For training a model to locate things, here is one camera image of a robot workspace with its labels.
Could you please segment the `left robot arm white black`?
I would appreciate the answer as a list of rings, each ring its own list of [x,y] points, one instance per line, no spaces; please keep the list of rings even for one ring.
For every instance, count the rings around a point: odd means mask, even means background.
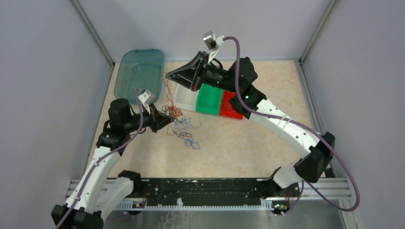
[[[109,119],[99,136],[89,167],[63,205],[55,205],[51,217],[57,229],[101,229],[119,202],[142,194],[141,175],[122,171],[112,186],[102,191],[107,177],[126,146],[145,128],[157,132],[171,124],[173,117],[157,110],[153,103],[137,101],[135,113],[127,99],[116,99],[108,110]]]

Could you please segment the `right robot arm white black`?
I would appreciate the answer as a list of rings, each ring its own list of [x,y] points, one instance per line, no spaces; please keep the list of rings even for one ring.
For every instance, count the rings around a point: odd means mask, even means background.
[[[273,173],[269,183],[270,193],[280,197],[291,184],[300,181],[316,183],[333,158],[330,149],[334,147],[335,136],[330,132],[320,134],[303,128],[267,99],[253,86],[258,75],[248,57],[241,58],[225,70],[209,63],[208,53],[198,52],[186,65],[169,72],[166,78],[194,92],[206,84],[235,94],[236,73],[239,74],[239,92],[248,109],[242,106],[237,95],[229,99],[231,107],[246,119],[267,127],[299,156],[297,162]]]

